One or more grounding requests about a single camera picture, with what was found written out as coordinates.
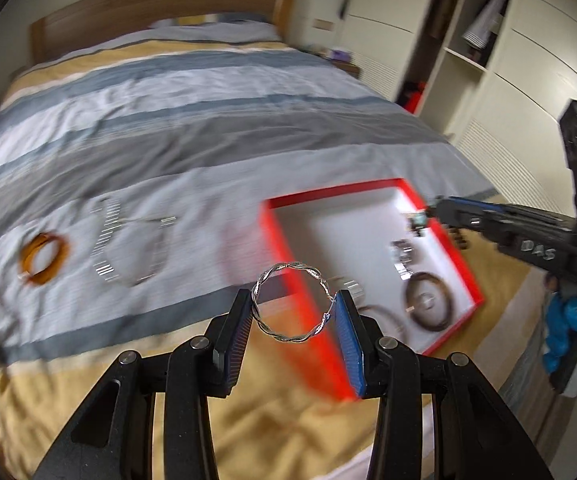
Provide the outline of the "blue gloved right hand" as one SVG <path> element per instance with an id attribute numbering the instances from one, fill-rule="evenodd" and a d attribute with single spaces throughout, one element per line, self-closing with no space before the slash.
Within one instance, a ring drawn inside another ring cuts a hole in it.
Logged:
<path id="1" fill-rule="evenodd" d="M 577 393 L 577 297 L 554 292 L 545 314 L 543 367 L 553 389 Z"/>

